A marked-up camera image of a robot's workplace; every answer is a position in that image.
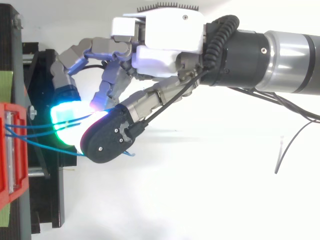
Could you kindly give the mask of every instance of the robotic hand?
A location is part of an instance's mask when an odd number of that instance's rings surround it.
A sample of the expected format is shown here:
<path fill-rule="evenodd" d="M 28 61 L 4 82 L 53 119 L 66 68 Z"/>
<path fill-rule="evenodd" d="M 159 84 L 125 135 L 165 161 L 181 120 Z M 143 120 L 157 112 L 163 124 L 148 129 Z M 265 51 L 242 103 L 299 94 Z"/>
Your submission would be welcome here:
<path fill-rule="evenodd" d="M 320 37 L 238 26 L 232 15 L 204 25 L 197 7 L 159 3 L 114 18 L 110 39 L 85 38 L 59 55 L 51 67 L 56 105 L 80 100 L 72 75 L 89 58 L 107 62 L 90 105 L 110 110 L 87 124 L 77 149 L 96 163 L 116 158 L 200 84 L 320 95 Z M 133 77 L 157 83 L 119 103 Z"/>

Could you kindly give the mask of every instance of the ventilation fins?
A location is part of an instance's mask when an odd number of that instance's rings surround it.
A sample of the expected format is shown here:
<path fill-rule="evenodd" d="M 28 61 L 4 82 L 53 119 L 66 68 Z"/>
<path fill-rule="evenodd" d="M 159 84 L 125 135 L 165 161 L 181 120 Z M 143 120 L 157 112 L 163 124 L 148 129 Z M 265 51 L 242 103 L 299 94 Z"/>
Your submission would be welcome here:
<path fill-rule="evenodd" d="M 146 12 L 149 10 L 160 9 L 160 8 L 178 8 L 178 9 L 189 9 L 189 10 L 194 10 L 194 11 L 199 10 L 199 7 L 195 6 L 195 5 L 183 5 L 183 4 L 178 4 L 178 3 L 174 3 L 174 2 L 158 2 L 153 5 L 139 7 L 139 8 L 137 8 L 137 12 L 142 13 L 142 12 Z"/>

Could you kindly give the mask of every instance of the green tape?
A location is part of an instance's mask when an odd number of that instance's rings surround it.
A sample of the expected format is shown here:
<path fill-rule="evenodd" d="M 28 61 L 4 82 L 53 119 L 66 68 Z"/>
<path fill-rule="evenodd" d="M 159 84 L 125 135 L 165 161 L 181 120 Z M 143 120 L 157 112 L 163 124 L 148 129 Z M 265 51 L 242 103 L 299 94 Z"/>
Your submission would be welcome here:
<path fill-rule="evenodd" d="M 9 227 L 9 220 L 10 220 L 10 204 L 7 204 L 0 210 L 0 228 Z"/>
<path fill-rule="evenodd" d="M 0 103 L 11 102 L 13 71 L 0 71 Z"/>
<path fill-rule="evenodd" d="M 0 71 L 0 103 L 11 102 L 11 88 L 14 73 L 12 71 Z M 7 228 L 10 220 L 10 204 L 0 210 L 0 227 Z"/>

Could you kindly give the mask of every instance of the gray metal cylinder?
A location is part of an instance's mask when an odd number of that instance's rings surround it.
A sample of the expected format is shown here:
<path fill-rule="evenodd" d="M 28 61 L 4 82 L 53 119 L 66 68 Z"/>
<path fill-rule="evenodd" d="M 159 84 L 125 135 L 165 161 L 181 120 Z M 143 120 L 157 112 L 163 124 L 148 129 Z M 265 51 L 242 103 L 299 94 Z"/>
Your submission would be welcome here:
<path fill-rule="evenodd" d="M 262 81 L 255 87 L 262 92 L 293 93 L 309 70 L 310 48 L 303 34 L 267 31 L 270 60 Z"/>

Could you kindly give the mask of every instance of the black cable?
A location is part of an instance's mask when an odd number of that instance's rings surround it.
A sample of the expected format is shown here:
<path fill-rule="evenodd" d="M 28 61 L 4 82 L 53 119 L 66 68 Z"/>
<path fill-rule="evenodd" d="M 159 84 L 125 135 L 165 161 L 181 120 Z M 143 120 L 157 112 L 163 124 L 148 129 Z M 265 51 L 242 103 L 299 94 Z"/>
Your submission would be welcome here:
<path fill-rule="evenodd" d="M 265 97 L 265 96 L 261 96 L 261 95 L 259 95 L 259 94 L 255 94 L 255 93 L 253 93 L 253 92 L 244 90 L 244 89 L 242 89 L 242 88 L 237 88 L 237 87 L 228 87 L 228 88 L 229 88 L 229 89 L 232 89 L 232 90 L 235 90 L 235 91 L 237 91 L 237 92 L 240 92 L 240 93 L 247 94 L 247 95 L 249 95 L 249 96 L 258 98 L 258 99 L 262 99 L 262 100 L 271 102 L 271 103 L 273 103 L 273 104 L 281 105 L 278 101 L 276 101 L 276 100 L 274 100 L 274 99 L 271 99 L 271 98 Z"/>
<path fill-rule="evenodd" d="M 204 70 L 203 72 L 199 73 L 197 76 L 192 78 L 185 86 L 182 88 L 173 98 L 171 98 L 165 105 L 163 105 L 158 111 L 148 117 L 146 120 L 143 121 L 143 126 L 146 127 L 148 124 L 159 116 L 164 110 L 166 110 L 171 104 L 173 104 L 178 98 L 180 98 L 196 81 L 206 75 L 209 71 Z"/>
<path fill-rule="evenodd" d="M 218 18 L 214 23 L 221 24 L 221 27 L 207 45 L 205 55 L 203 57 L 203 65 L 211 70 L 216 67 L 219 55 L 221 54 L 226 42 L 239 27 L 240 21 L 239 18 L 234 15 L 226 15 Z"/>
<path fill-rule="evenodd" d="M 287 109 L 292 110 L 291 107 L 293 107 L 293 109 L 294 109 L 298 114 L 300 114 L 302 117 L 304 117 L 304 118 L 307 119 L 308 121 L 313 122 L 313 123 L 320 124 L 320 121 L 317 121 L 317 120 L 315 120 L 315 119 L 310 119 L 310 118 L 309 118 L 309 116 L 308 116 L 308 113 L 309 113 L 309 112 L 308 112 L 308 111 L 306 111 L 306 110 L 298 107 L 297 105 L 295 105 L 294 103 L 286 100 L 285 98 L 280 98 L 280 97 L 279 97 L 276 93 L 274 93 L 274 92 L 272 93 L 272 95 L 274 96 L 274 98 L 275 98 L 281 105 L 283 105 L 283 106 L 286 107 Z"/>
<path fill-rule="evenodd" d="M 283 152 L 280 160 L 277 162 L 277 164 L 276 164 L 276 166 L 275 166 L 275 170 L 274 170 L 274 173 L 275 173 L 275 174 L 278 173 L 279 168 L 280 168 L 280 165 L 281 165 L 281 163 L 282 163 L 282 161 L 283 161 L 283 159 L 284 159 L 284 157 L 285 157 L 288 149 L 290 148 L 291 144 L 294 142 L 294 140 L 296 139 L 296 137 L 299 135 L 299 133 L 301 133 L 301 131 L 302 131 L 303 129 L 305 129 L 306 126 L 308 126 L 308 125 L 310 125 L 310 124 L 312 124 L 312 123 L 313 123 L 313 122 L 310 121 L 310 122 L 308 122 L 306 125 L 304 125 L 304 126 L 294 135 L 294 137 L 291 139 L 291 141 L 289 142 L 288 146 L 286 146 L 286 148 L 285 148 L 285 150 L 284 150 L 284 152 Z"/>
<path fill-rule="evenodd" d="M 84 66 L 81 70 L 94 69 L 94 68 L 105 69 L 103 65 L 95 64 L 95 65 Z"/>

